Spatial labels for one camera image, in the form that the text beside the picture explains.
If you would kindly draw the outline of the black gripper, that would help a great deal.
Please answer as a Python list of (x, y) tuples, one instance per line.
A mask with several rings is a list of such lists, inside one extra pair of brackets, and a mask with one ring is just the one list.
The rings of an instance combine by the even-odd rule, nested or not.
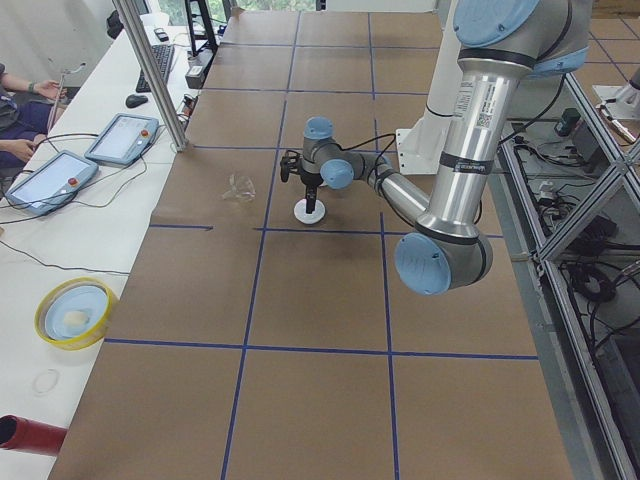
[(305, 213), (312, 214), (316, 209), (317, 188), (321, 185), (321, 175), (306, 170), (301, 170), (299, 175), (306, 188)]

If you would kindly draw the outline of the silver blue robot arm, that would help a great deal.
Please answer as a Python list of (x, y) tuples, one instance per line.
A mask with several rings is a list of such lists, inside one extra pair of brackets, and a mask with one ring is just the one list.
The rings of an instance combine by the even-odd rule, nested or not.
[(432, 193), (425, 194), (383, 155), (340, 146), (332, 137), (332, 122), (312, 117), (302, 152), (286, 154), (280, 162), (283, 181), (297, 174), (305, 186), (295, 217), (303, 223), (323, 217), (319, 186), (337, 190), (364, 181), (415, 228), (394, 254), (409, 289), (438, 295), (481, 280), (493, 253), (474, 219), (509, 104), (523, 78), (566, 74), (584, 63), (591, 14), (589, 1), (459, 2), (452, 27), (461, 43), (462, 76)]

